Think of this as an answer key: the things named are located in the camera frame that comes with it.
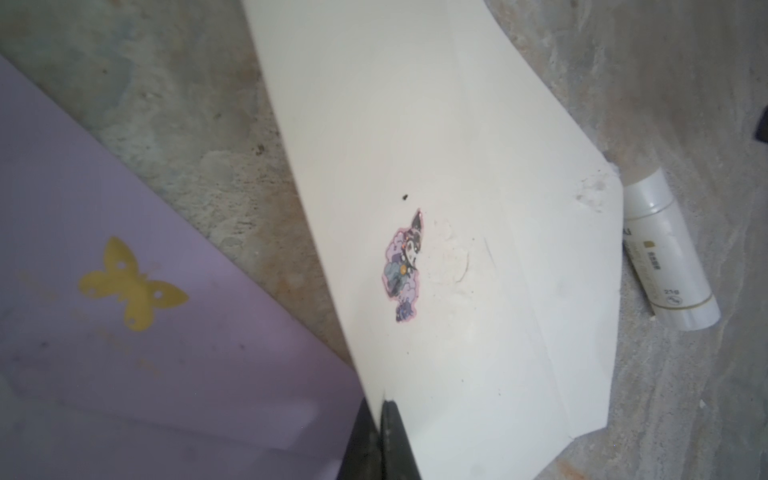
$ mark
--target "purple paper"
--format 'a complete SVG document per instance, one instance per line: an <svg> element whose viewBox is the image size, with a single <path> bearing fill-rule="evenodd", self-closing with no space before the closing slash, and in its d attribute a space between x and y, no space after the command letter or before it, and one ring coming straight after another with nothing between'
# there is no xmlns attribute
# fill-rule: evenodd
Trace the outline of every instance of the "purple paper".
<svg viewBox="0 0 768 480"><path fill-rule="evenodd" d="M8 398L0 386L3 478L335 480L340 460Z"/></svg>
<svg viewBox="0 0 768 480"><path fill-rule="evenodd" d="M343 456L353 370L2 58L0 226L0 365L18 396ZM85 296L111 237L189 299L134 331L117 295Z"/></svg>

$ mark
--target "white paper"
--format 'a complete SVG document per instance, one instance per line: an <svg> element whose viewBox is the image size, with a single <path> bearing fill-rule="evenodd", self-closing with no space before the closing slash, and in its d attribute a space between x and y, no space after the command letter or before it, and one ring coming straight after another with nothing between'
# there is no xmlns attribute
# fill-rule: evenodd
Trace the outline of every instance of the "white paper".
<svg viewBox="0 0 768 480"><path fill-rule="evenodd" d="M618 178L479 0L244 4L373 415L397 402L425 479L534 477L606 422Z"/></svg>

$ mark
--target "glue stick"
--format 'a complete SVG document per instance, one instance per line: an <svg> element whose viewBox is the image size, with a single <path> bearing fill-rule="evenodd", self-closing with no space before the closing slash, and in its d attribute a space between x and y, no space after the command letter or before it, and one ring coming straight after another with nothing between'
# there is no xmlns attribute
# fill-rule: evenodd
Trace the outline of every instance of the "glue stick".
<svg viewBox="0 0 768 480"><path fill-rule="evenodd" d="M656 317L680 330L714 325L720 308L664 172L656 166L635 169L621 181L624 248Z"/></svg>

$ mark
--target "gray concrete surface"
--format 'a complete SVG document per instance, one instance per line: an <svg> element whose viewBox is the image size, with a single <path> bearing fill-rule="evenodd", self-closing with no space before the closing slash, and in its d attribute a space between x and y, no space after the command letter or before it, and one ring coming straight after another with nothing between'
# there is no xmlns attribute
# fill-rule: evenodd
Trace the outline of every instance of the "gray concrete surface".
<svg viewBox="0 0 768 480"><path fill-rule="evenodd" d="M625 263L609 426L539 478L768 479L768 2L487 3L607 157L664 165L723 310L671 331ZM0 54L349 361L236 0L3 0Z"/></svg>

